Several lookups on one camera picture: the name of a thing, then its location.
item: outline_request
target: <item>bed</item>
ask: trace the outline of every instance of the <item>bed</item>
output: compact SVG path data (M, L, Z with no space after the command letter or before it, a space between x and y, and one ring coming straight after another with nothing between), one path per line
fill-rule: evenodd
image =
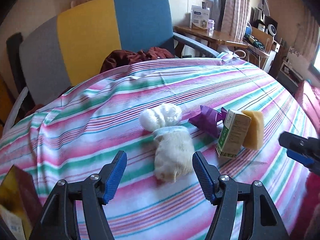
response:
M204 239L215 211L194 173L174 184L160 183L153 170L155 145L139 113L161 103L183 110L196 151L236 181L260 180L290 233L297 220L309 171L286 156L281 132L317 133L301 107L276 80L228 54L217 58L162 59L101 73L21 120L0 141L0 179L15 164L33 176L42 203L59 179L76 182L100 171L118 150L128 164L115 198L104 206L116 239ZM242 149L236 159L218 158L212 138L188 123L200 105L219 110L263 112L264 145ZM238 203L231 239L237 239ZM77 216L82 239L89 239L81 202Z

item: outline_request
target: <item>metal screw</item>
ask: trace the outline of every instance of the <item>metal screw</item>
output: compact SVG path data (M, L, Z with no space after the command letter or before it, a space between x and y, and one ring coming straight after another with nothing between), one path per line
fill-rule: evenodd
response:
M66 183L64 179L61 179L57 182L58 186L63 186Z
M221 175L220 179L223 180L223 181L228 181L230 178L229 178L228 175Z
M261 186L262 186L262 182L259 181L259 180L256 180L256 181L254 182L254 184L255 184L257 187L261 187Z
M100 177L99 177L99 174L92 174L91 176L90 176L90 179L91 180L97 180L97 179L99 179Z

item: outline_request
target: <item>red fabric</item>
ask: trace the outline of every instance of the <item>red fabric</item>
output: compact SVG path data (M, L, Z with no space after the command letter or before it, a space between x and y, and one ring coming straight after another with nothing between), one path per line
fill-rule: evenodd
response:
M174 55L172 55L166 49L161 49L158 47L152 47L147 52L140 50L138 53L128 50L115 50L111 52L110 55L104 60L100 73L116 67L163 58L174 58Z
M320 90L304 81L299 84L295 99L320 134Z
M310 224L314 211L319 212L319 208L316 209L319 201L320 193L320 177L314 173L310 173L306 183L307 193L303 198L302 205L299 210L298 219L291 232L290 240L302 240L305 232ZM315 214L314 219L319 219L319 214Z

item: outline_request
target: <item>chair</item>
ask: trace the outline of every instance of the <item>chair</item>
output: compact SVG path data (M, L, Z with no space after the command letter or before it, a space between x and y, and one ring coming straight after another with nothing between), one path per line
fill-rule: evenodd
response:
M174 40L178 41L176 49ZM13 126L27 95L31 95L29 108L50 103L68 87L99 74L113 50L138 52L155 46L181 56L184 45L206 57L219 54L172 31L168 0L93 0L48 20L24 41L15 34L8 39L7 50L20 96L4 134Z

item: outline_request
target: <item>white fluffy object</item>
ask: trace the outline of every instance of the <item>white fluffy object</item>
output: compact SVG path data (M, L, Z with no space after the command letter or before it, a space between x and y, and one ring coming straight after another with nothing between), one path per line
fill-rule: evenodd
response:
M195 152L188 129L183 126L160 128L154 131L157 144L155 175L163 182L175 182L177 177L193 171Z
M153 132L156 129L176 125L182 117L182 110L179 106L171 103L164 103L151 109L145 109L139 116L142 127Z

